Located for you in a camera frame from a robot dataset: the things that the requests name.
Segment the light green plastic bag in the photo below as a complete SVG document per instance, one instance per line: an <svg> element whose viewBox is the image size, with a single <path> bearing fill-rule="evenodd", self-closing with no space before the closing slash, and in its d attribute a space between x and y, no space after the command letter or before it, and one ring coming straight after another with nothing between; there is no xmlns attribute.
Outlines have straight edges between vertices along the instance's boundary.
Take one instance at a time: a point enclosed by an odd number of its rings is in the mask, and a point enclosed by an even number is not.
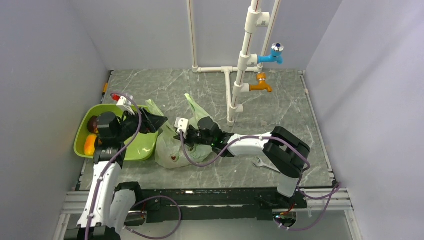
<svg viewBox="0 0 424 240"><path fill-rule="evenodd" d="M210 115L188 93L185 97L193 114L189 124L196 128L200 119ZM185 145L184 148L190 159L196 163L203 162L212 153L212 148L208 145L195 144L193 147ZM169 121L160 128L154 158L155 162L165 169L181 168L191 164L184 155L179 134Z"/></svg>

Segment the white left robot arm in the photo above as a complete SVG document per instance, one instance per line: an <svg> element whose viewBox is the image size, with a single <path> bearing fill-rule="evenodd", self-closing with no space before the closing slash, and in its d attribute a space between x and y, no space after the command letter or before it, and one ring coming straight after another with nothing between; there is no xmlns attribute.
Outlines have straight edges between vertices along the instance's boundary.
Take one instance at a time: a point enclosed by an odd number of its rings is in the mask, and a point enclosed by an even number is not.
<svg viewBox="0 0 424 240"><path fill-rule="evenodd" d="M111 111L95 118L96 140L93 179L85 207L76 228L65 232L66 240L119 240L130 210L139 209L144 196L139 183L117 183L128 146L137 134L153 134L168 121L165 116L140 107L136 114L122 117Z"/></svg>

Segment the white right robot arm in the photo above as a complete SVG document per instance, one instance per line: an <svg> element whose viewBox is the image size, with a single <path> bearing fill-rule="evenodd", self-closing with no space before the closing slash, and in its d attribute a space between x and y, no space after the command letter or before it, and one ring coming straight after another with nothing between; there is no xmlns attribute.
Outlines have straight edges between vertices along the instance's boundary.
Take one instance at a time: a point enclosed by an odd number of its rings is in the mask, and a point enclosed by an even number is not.
<svg viewBox="0 0 424 240"><path fill-rule="evenodd" d="M287 129L276 126L273 131L256 135L241 135L225 132L211 117L204 117L197 127L189 120L178 118L174 124L176 140L184 147L203 145L222 158L236 156L267 157L280 172L276 203L287 208L295 201L295 191L304 171L311 165L308 162L311 148Z"/></svg>

